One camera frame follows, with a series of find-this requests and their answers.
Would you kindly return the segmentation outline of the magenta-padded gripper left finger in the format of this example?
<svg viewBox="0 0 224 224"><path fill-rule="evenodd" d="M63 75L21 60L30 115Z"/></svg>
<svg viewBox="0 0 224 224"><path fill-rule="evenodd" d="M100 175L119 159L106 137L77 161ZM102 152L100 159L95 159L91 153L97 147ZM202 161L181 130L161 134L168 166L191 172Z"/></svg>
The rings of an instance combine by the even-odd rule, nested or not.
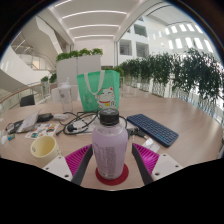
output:
<svg viewBox="0 0 224 224"><path fill-rule="evenodd" d="M66 157L57 156L44 167L44 170L76 185L81 185L92 155L92 145L87 145Z"/></svg>

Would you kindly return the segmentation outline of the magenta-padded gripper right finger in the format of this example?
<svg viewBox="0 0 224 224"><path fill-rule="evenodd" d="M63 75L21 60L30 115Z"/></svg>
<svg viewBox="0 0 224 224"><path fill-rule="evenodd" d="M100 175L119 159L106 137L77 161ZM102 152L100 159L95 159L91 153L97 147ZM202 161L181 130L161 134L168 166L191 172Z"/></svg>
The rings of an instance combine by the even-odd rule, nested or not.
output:
<svg viewBox="0 0 224 224"><path fill-rule="evenodd" d="M136 143L132 144L132 155L145 185L182 169L167 153L157 154Z"/></svg>

